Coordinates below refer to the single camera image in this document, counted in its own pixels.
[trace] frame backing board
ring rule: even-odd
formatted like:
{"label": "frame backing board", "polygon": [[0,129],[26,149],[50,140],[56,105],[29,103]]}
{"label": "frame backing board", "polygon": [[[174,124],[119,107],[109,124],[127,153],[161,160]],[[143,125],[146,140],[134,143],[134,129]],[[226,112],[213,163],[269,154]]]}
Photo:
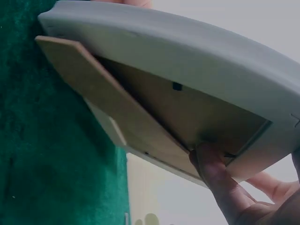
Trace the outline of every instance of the frame backing board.
{"label": "frame backing board", "polygon": [[36,37],[36,41],[63,80],[116,121],[125,145],[199,177],[184,148],[79,42],[43,36]]}
{"label": "frame backing board", "polygon": [[174,90],[172,81],[111,60],[99,60],[189,150],[199,141],[208,141],[237,155],[266,123],[260,116],[198,90],[185,86]]}

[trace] green fabric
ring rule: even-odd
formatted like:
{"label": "green fabric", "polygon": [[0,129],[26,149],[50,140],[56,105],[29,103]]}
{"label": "green fabric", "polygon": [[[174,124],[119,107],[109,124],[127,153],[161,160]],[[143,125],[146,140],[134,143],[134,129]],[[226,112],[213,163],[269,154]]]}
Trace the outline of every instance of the green fabric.
{"label": "green fabric", "polygon": [[54,3],[0,1],[0,225],[122,225],[125,152],[34,43]]}

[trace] finger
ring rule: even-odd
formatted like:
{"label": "finger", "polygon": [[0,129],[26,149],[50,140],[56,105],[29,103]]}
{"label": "finger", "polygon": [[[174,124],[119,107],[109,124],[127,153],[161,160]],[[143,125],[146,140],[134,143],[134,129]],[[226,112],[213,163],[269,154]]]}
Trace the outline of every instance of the finger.
{"label": "finger", "polygon": [[289,189],[288,183],[277,180],[266,172],[260,172],[247,180],[249,184],[263,191],[273,202],[280,201]]}
{"label": "finger", "polygon": [[208,144],[200,145],[196,150],[200,172],[212,191],[228,223],[255,202],[246,196],[246,192],[226,171],[218,153]]}
{"label": "finger", "polygon": [[91,1],[111,2],[111,3],[123,3],[123,0],[91,0]]}
{"label": "finger", "polygon": [[142,8],[152,8],[152,0],[92,0],[100,2],[120,3]]}
{"label": "finger", "polygon": [[292,153],[292,161],[297,171],[298,179],[300,180],[300,149]]}
{"label": "finger", "polygon": [[151,8],[152,0],[123,0],[124,4],[138,6],[143,8]]}
{"label": "finger", "polygon": [[[204,181],[204,183],[206,183],[204,177],[201,174],[200,168],[199,168],[199,163],[198,163],[198,158],[197,158],[197,152],[196,152],[196,150],[192,150],[190,152],[189,159],[190,159],[191,163],[193,164],[193,166],[196,168],[197,172],[199,173],[199,175],[202,178],[202,180]],[[253,202],[256,202],[256,200],[243,187],[240,187],[240,190],[249,199],[251,199]]]}

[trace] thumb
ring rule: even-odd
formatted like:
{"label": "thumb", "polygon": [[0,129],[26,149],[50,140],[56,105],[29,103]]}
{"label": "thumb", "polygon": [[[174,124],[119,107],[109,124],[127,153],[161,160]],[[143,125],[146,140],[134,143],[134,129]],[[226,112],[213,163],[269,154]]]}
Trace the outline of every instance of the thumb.
{"label": "thumb", "polygon": [[298,179],[300,180],[300,149],[292,153],[292,162],[294,163]]}

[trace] hand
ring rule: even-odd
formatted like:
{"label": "hand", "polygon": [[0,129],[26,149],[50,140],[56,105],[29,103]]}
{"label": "hand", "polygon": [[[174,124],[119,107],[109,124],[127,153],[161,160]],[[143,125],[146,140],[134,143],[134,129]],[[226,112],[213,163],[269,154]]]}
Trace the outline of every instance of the hand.
{"label": "hand", "polygon": [[151,8],[152,7],[152,0],[93,0],[93,1],[120,3],[120,4],[138,6],[138,7],[142,7],[142,8]]}
{"label": "hand", "polygon": [[[292,154],[298,178],[300,151]],[[190,153],[190,160],[212,191],[230,225],[281,225],[300,223],[300,184],[281,182],[260,172],[247,180],[263,191],[275,204],[256,201],[226,171],[212,145],[203,144]]]}

